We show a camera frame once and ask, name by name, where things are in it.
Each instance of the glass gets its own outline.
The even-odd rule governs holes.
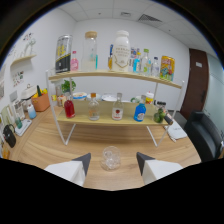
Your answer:
[[[96,121],[100,118],[99,103],[96,101],[96,93],[91,93],[91,101],[88,105],[89,119]]]
[[[113,171],[120,167],[120,150],[115,146],[108,146],[103,150],[101,167]]]
[[[17,117],[16,119],[15,119],[15,121],[16,121],[16,126],[17,126],[17,128],[21,128],[22,126],[23,126],[23,124],[22,124],[22,122],[21,122],[21,120],[20,120],[20,118],[19,117]]]
[[[82,57],[82,71],[92,72],[97,66],[97,32],[89,31],[85,33]]]
[[[121,102],[122,93],[117,94],[117,101],[114,102],[112,108],[112,118],[114,120],[121,120],[123,117],[124,105]]]

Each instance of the red bottle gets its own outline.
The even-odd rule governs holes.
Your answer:
[[[67,118],[75,117],[75,108],[70,96],[66,96],[67,100],[64,103],[65,114]]]

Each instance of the bag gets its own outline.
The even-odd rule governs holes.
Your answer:
[[[14,129],[14,133],[15,133],[15,128],[12,124],[6,125],[4,130],[3,130],[3,134],[5,135],[5,140],[6,142],[9,144],[9,146],[11,148],[14,147],[14,145],[16,144],[16,138],[15,135],[13,134],[13,132],[10,129],[10,126],[13,127]]]

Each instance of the clear glass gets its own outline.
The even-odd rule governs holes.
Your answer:
[[[145,96],[142,96],[139,105],[135,109],[134,119],[138,122],[143,121],[145,112],[146,112]]]
[[[113,171],[120,167],[120,150],[115,146],[106,147],[103,150],[101,167],[107,171]]]
[[[154,58],[154,62],[152,64],[152,76],[159,77],[159,64],[157,58]]]
[[[96,97],[92,97],[89,102],[89,119],[96,121],[100,118],[99,103],[96,101]]]
[[[137,55],[137,58],[134,59],[133,72],[134,73],[139,73],[140,69],[141,69],[140,56]]]
[[[72,52],[72,59],[70,62],[70,70],[71,71],[77,71],[79,69],[79,61],[76,58],[76,51]]]
[[[122,93],[117,94],[117,101],[114,102],[113,108],[112,108],[112,118],[114,120],[121,120],[123,117],[123,111],[124,111],[124,105],[121,102]]]
[[[96,70],[97,40],[85,38],[83,44],[82,71],[92,72]]]

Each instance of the bottle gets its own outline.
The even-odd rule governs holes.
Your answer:
[[[137,58],[134,59],[133,72],[140,73],[141,69],[141,61],[140,61],[141,53],[137,52]]]
[[[112,53],[113,51],[113,44],[110,45],[110,57],[108,57],[108,67],[111,70],[112,69]]]
[[[128,72],[128,60],[130,58],[129,33],[124,30],[117,31],[117,37],[113,46],[112,70]]]
[[[150,93],[150,92],[147,92],[145,95],[146,95],[145,103],[146,104],[151,104],[152,101],[153,101],[153,98],[154,98],[154,94]]]
[[[117,101],[114,102],[112,108],[112,118],[114,120],[121,120],[123,117],[124,105],[121,102],[122,93],[117,93]]]
[[[157,57],[154,57],[154,62],[152,63],[152,76],[159,77],[159,64]]]
[[[75,108],[74,104],[71,101],[71,96],[66,95],[66,101],[64,103],[64,108],[65,108],[65,114],[67,118],[72,118],[75,117]]]
[[[94,72],[97,68],[97,32],[85,33],[83,44],[82,71]]]
[[[91,101],[89,102],[89,119],[96,121],[100,118],[99,103],[96,101],[96,93],[91,93]]]
[[[28,114],[29,114],[30,119],[33,119],[37,116],[36,111],[34,109],[34,106],[32,104],[29,104],[29,106],[27,107],[27,110],[28,110]]]
[[[144,76],[149,76],[149,70],[151,69],[151,63],[149,66],[149,49],[144,49],[144,56],[141,58],[141,74]]]
[[[79,61],[76,58],[76,51],[72,51],[72,60],[70,62],[70,70],[77,71],[79,68]]]
[[[144,116],[145,116],[145,112],[146,112],[146,107],[145,107],[145,95],[141,96],[141,100],[139,105],[136,107],[135,109],[135,115],[134,115],[134,119],[138,122],[143,121]]]

